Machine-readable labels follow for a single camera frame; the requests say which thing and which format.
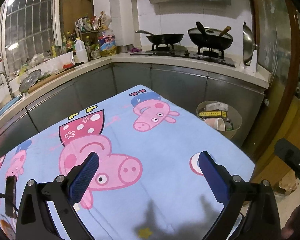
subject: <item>pig eye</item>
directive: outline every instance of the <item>pig eye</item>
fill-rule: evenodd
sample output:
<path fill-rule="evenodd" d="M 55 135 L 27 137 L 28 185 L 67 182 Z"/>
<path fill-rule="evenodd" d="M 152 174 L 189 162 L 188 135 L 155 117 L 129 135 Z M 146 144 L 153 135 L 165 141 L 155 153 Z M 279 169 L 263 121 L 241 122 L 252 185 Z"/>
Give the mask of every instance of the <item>pig eye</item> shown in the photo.
<path fill-rule="evenodd" d="M 101 185 L 104 185 L 108 182 L 108 176 L 106 174 L 100 174 L 98 177 L 97 177 L 97 183 L 98 184 L 101 184 Z"/>

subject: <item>black cable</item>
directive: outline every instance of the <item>black cable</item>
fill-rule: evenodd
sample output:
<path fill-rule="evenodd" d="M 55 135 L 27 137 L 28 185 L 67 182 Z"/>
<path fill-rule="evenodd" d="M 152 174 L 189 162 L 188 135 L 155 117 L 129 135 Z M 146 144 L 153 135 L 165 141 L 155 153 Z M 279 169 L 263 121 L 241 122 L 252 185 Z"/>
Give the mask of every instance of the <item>black cable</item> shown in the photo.
<path fill-rule="evenodd" d="M 13 206 L 14 209 L 15 209 L 16 211 L 19 212 L 19 209 L 14 205 L 14 203 L 11 201 L 11 199 L 8 198 L 5 194 L 0 193 L 0 198 L 5 198 L 5 199 L 9 202 L 9 204 L 10 204 L 11 206 Z"/>

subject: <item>trash bin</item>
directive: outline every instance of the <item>trash bin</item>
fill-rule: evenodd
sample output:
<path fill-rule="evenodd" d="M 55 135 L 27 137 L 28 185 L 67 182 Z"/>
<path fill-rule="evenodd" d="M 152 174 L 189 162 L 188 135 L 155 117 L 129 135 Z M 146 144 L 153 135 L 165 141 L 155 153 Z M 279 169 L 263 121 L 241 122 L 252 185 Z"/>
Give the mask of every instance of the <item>trash bin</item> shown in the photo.
<path fill-rule="evenodd" d="M 199 117 L 199 111 L 203 108 L 206 108 L 206 105 L 211 104 L 211 103 L 216 103 L 216 102 L 219 102 L 219 101 L 204 101 L 204 102 L 200 103 L 197 106 L 197 116 Z M 232 106 L 228 105 L 228 118 L 232 121 L 234 130 L 218 131 L 218 132 L 221 133 L 226 138 L 231 139 L 235 135 L 237 130 L 240 128 L 240 126 L 242 125 L 242 117 L 238 113 L 237 110 L 235 110 Z"/>

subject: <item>wooden cutting board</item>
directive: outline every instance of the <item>wooden cutting board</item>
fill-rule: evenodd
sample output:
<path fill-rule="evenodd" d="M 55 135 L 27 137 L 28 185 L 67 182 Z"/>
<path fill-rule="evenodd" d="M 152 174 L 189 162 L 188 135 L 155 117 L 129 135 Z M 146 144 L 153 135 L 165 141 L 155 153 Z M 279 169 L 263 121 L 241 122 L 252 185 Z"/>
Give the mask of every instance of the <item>wooden cutting board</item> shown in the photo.
<path fill-rule="evenodd" d="M 74 70 L 75 70 L 75 68 L 71 68 L 71 69 L 65 70 L 63 72 L 52 74 L 51 76 L 45 78 L 44 80 L 41 80 L 37 84 L 34 84 L 32 87 L 30 87 L 29 90 L 28 90 L 28 93 L 31 94 L 33 91 L 35 91 L 38 88 L 44 86 L 45 84 L 51 82 L 52 80 L 55 80 L 55 79 L 65 75 L 65 74 L 68 74 L 68 73 L 70 73 L 71 71 L 74 71 Z"/>

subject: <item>yellow star print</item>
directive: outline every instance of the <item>yellow star print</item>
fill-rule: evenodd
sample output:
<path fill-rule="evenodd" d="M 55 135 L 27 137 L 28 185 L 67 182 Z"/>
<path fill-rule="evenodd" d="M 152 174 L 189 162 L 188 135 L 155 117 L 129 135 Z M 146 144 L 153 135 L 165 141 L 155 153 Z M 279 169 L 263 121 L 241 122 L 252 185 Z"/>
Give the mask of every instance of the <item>yellow star print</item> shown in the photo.
<path fill-rule="evenodd" d="M 148 239 L 149 236 L 151 236 L 153 234 L 153 232 L 150 230 L 150 228 L 140 229 L 138 233 L 139 233 L 139 237 L 144 238 L 144 239 Z"/>

